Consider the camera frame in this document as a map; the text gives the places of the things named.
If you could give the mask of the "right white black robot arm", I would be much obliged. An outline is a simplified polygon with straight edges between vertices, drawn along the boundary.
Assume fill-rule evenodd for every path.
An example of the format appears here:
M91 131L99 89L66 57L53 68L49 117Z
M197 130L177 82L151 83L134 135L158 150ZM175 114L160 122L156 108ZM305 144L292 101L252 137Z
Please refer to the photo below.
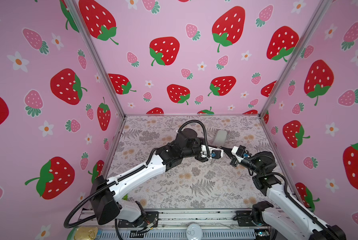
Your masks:
M290 194L286 178L273 171L276 162L272 152L251 155L244 146L222 150L233 167L241 165L249 170L255 187L270 199L253 205L251 219L255 225L267 224L288 240L346 239L340 227L330 226Z

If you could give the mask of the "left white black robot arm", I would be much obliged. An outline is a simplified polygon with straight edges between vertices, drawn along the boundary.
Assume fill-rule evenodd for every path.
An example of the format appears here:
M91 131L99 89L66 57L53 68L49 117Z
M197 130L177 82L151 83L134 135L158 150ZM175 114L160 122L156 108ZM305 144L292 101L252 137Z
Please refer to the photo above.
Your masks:
M105 225L120 219L140 225L146 215L143 206L138 201L125 201L123 198L126 194L149 179L180 165L185 158L207 162L209 159L220 159L223 155L223 150L207 146L206 139L199 138L196 131L178 131L172 142L153 149L146 162L115 177L105 179L98 176L94 179L90 203L98 224Z

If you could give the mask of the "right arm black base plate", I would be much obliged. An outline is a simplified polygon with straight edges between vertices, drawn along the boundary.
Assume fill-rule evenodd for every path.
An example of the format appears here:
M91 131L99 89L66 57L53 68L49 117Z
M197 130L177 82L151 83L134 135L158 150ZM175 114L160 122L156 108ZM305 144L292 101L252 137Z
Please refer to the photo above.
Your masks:
M263 224L256 223L253 220L251 211L236 211L233 221L237 221L239 227L261 227Z

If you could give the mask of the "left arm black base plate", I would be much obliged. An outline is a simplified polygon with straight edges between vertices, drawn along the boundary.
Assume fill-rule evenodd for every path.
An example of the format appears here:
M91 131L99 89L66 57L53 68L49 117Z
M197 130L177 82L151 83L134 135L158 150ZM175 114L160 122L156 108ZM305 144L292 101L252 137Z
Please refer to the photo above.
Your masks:
M157 211L147 211L142 214L134 222L128 222L126 220L119 220L119 228L146 228L151 226L152 228L158 226L159 212Z

